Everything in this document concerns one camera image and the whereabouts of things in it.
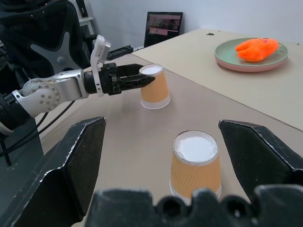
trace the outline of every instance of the laptop screen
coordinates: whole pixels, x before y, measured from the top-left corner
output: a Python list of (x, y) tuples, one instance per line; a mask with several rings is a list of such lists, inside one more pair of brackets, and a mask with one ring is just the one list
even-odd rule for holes
[(144, 47), (178, 36), (182, 16), (183, 13), (148, 12)]

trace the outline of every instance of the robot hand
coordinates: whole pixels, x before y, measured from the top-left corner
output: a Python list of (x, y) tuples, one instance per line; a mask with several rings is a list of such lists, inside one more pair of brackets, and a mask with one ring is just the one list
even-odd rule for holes
[(91, 71), (71, 70), (49, 78), (31, 79), (21, 90), (0, 96), (0, 139), (10, 136), (31, 117), (52, 111), (61, 103), (84, 99), (94, 93), (99, 96), (121, 94), (155, 80), (140, 74), (142, 65), (138, 64), (104, 64), (98, 71), (98, 62), (105, 62), (109, 48), (110, 43), (98, 35), (90, 59)]

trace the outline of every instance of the upside-down cup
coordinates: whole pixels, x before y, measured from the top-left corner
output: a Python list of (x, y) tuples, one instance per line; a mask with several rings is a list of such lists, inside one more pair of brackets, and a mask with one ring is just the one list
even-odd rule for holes
[(156, 64), (146, 65), (139, 72), (155, 77), (152, 83), (141, 88), (142, 106), (149, 110), (158, 110), (166, 107), (170, 102), (170, 96), (163, 67)]
[(170, 190), (186, 204), (198, 188), (221, 195), (220, 160), (216, 140), (202, 131), (184, 131), (174, 140)]

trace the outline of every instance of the cable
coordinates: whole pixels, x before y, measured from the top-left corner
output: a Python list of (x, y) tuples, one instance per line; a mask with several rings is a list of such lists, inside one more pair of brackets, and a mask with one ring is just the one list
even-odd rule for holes
[(57, 121), (71, 107), (71, 105), (74, 104), (74, 102), (75, 101), (72, 101), (56, 118), (54, 118), (47, 126), (45, 126), (43, 129), (41, 129), (41, 131), (34, 134), (32, 137), (30, 137), (29, 139), (27, 139), (23, 143), (18, 144), (16, 147), (11, 146), (7, 150), (1, 152), (0, 157), (4, 156), (5, 154), (9, 154), (9, 153), (13, 152), (14, 150), (22, 147), (23, 145), (27, 144), (29, 141), (33, 140), (36, 136), (40, 135), (42, 132), (44, 132), (46, 129), (48, 129), (55, 121)]
[(27, 137), (29, 137), (45, 120), (46, 116), (48, 115), (48, 113), (45, 113), (42, 117), (42, 119), (39, 121), (39, 123), (37, 124), (36, 127), (34, 127), (32, 129), (32, 131), (30, 131), (27, 135), (25, 135), (24, 137), (22, 137), (21, 139), (19, 139), (16, 143), (14, 143), (13, 145), (11, 145), (9, 148), (7, 148), (5, 151), (14, 148), (16, 145), (18, 145), (19, 143), (21, 143), (23, 140), (25, 140)]

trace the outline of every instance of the beige table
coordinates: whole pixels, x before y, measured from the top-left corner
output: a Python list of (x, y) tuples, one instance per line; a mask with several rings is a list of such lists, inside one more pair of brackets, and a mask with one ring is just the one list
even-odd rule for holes
[[(133, 55), (126, 55), (115, 62), (118, 65), (148, 64)], [(160, 110), (144, 109), (140, 103), (140, 90), (103, 98), (91, 95), (86, 100), (77, 101), (56, 124), (41, 134), (44, 151), (57, 143), (72, 124), (105, 116), (107, 126), (95, 190), (144, 188), (153, 194), (154, 202), (170, 195), (172, 143), (181, 131), (202, 130), (217, 140), (223, 170), (221, 198), (227, 194), (244, 198), (246, 195), (233, 172), (218, 129), (220, 119), (265, 125), (290, 148), (303, 155), (303, 132), (169, 71), (166, 71), (166, 78), (171, 103)], [(46, 121), (50, 122), (66, 105), (50, 112)]]
[(198, 29), (134, 55), (303, 131), (303, 45), (283, 43), (288, 61), (267, 72), (239, 73), (219, 67), (214, 59), (216, 47), (243, 37)]

